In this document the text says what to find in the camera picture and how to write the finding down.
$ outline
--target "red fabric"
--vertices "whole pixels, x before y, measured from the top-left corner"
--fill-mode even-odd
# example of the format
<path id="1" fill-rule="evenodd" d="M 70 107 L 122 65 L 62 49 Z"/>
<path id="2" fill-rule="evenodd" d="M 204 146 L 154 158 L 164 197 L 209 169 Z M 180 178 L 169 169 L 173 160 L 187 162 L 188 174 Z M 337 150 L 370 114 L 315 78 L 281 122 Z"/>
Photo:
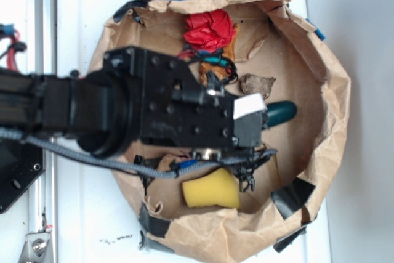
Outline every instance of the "red fabric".
<path id="1" fill-rule="evenodd" d="M 186 18 L 186 41 L 196 50 L 214 52 L 229 45 L 235 30 L 230 16 L 222 9 L 202 14 L 191 14 Z"/>

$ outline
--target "white surface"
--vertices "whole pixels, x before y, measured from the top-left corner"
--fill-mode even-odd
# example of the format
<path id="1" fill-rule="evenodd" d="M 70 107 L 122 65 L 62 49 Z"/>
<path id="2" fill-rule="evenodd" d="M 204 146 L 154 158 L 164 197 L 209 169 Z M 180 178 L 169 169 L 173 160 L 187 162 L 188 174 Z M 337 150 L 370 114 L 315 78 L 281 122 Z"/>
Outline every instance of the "white surface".
<path id="1" fill-rule="evenodd" d="M 347 147 L 327 197 L 332 262 L 393 262 L 393 0 L 308 0 L 308 11 L 352 79 Z"/>
<path id="2" fill-rule="evenodd" d="M 87 71 L 102 25 L 128 0 L 58 0 L 58 74 Z M 291 8 L 306 16 L 305 0 Z M 195 262 L 155 250 L 140 251 L 140 225 L 110 171 L 58 160 L 59 262 Z M 118 240 L 118 237 L 132 235 Z M 281 254 L 270 248 L 245 262 L 329 263 L 325 207 Z"/>
<path id="3" fill-rule="evenodd" d="M 21 40 L 26 40 L 26 0 L 0 0 L 0 23 L 15 25 L 21 34 Z M 9 45 L 9 39 L 0 42 L 0 54 Z M 25 71 L 26 54 L 17 54 L 16 61 L 19 69 Z M 1 66 L 6 66 L 6 58 L 0 60 Z M 28 233 L 27 192 L 6 212 L 0 214 L 0 262 L 17 262 Z"/>

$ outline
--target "white wall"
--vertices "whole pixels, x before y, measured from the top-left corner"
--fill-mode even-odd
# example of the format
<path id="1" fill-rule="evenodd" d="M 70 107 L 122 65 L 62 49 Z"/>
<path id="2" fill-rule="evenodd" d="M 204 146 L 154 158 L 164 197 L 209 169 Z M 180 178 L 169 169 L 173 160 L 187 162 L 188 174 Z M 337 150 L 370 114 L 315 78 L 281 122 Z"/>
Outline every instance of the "white wall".
<path id="1" fill-rule="evenodd" d="M 352 78 L 347 147 L 327 198 L 332 262 L 394 262 L 394 0 L 307 5 Z"/>
<path id="2" fill-rule="evenodd" d="M 0 0 L 0 23 L 15 25 L 21 34 L 21 41 L 26 41 L 26 0 Z M 0 54 L 9 45 L 9 39 L 0 42 Z M 19 69 L 25 71 L 26 54 L 17 54 Z M 6 58 L 0 60 L 6 65 Z M 28 233 L 28 194 L 27 192 L 11 207 L 0 215 L 0 262 L 18 262 Z"/>

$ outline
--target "metal bracket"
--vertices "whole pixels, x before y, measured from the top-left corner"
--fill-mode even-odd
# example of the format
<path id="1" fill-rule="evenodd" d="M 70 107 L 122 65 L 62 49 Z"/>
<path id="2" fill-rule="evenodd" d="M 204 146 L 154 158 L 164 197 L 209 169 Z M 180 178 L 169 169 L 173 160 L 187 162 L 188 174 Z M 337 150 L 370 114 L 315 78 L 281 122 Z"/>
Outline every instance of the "metal bracket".
<path id="1" fill-rule="evenodd" d="M 42 149 L 0 142 L 0 214 L 5 213 L 44 172 Z"/>
<path id="2" fill-rule="evenodd" d="M 26 235 L 18 263 L 52 263 L 53 256 L 52 234 L 31 233 Z"/>

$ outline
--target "yellow sponge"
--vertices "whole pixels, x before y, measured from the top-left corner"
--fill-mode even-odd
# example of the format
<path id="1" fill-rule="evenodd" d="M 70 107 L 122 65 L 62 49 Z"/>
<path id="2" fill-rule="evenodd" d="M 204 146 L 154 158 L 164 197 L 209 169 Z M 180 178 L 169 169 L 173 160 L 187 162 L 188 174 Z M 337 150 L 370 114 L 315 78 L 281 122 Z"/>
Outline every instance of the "yellow sponge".
<path id="1" fill-rule="evenodd" d="M 195 180 L 182 183 L 183 195 L 189 208 L 197 206 L 241 207 L 238 186 L 223 168 Z"/>

